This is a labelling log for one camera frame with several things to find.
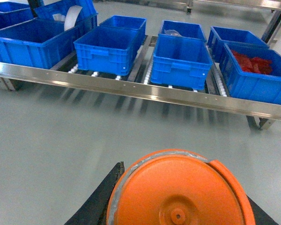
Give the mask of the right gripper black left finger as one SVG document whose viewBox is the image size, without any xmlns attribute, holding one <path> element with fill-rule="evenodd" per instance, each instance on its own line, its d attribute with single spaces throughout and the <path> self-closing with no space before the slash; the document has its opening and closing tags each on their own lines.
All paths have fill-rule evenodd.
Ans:
<svg viewBox="0 0 281 225">
<path fill-rule="evenodd" d="M 124 174 L 124 162 L 118 162 L 86 202 L 66 222 L 67 225 L 104 225 L 112 191 Z"/>
</svg>

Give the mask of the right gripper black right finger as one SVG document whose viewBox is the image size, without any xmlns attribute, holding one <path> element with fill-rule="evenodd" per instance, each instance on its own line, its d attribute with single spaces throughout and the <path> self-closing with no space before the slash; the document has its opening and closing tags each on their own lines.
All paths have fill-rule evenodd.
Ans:
<svg viewBox="0 0 281 225">
<path fill-rule="evenodd" d="M 263 209 L 261 209 L 250 197 L 248 197 L 253 210 L 256 225 L 278 225 Z"/>
</svg>

